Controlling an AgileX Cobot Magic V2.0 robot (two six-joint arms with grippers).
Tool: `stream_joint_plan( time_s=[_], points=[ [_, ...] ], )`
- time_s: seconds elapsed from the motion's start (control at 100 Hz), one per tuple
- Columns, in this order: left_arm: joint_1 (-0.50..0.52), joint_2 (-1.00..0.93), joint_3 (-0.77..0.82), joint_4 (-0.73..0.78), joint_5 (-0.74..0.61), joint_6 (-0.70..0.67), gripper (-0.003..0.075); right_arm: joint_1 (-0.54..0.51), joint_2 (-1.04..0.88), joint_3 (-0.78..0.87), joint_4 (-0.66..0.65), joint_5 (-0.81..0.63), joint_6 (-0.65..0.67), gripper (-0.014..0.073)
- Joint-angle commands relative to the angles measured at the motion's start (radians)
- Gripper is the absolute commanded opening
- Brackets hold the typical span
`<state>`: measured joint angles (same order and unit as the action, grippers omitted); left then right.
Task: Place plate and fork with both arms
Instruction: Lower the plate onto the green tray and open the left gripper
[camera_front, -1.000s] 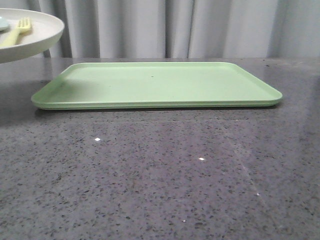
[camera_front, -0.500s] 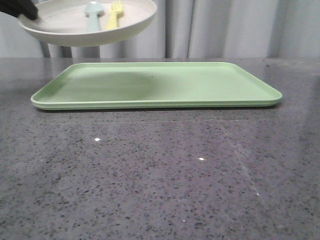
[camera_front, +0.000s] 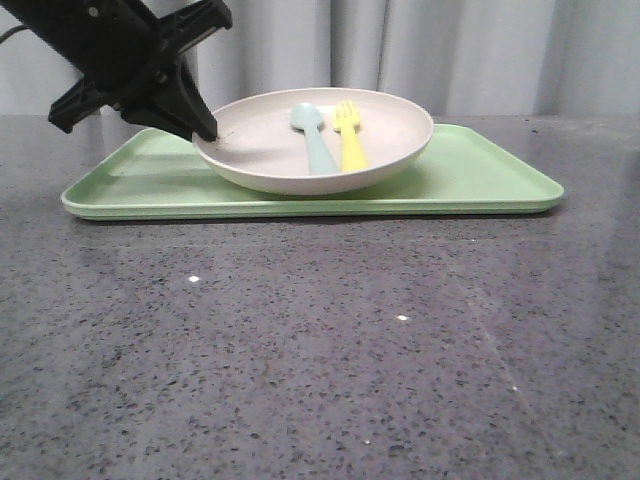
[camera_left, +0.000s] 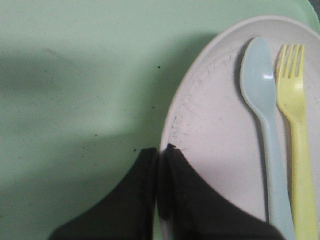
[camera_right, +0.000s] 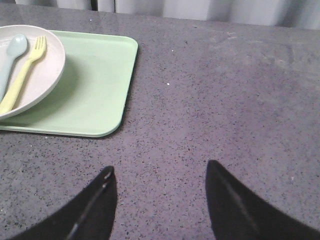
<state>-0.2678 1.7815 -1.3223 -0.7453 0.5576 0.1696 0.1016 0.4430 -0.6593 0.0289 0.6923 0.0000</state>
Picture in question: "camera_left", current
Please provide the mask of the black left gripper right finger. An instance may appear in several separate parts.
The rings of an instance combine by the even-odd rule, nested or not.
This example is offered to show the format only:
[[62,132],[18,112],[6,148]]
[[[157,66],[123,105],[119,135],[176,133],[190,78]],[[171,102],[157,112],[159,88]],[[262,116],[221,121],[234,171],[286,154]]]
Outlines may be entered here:
[[169,144],[159,160],[159,216],[176,240],[282,240],[270,224],[246,213],[215,191]]

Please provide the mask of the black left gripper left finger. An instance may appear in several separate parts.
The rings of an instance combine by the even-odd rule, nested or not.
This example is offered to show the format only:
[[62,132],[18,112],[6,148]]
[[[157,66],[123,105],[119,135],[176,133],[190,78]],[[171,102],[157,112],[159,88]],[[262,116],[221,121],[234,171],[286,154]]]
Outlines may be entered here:
[[158,151],[141,150],[123,180],[101,202],[56,229],[52,240],[151,240]]

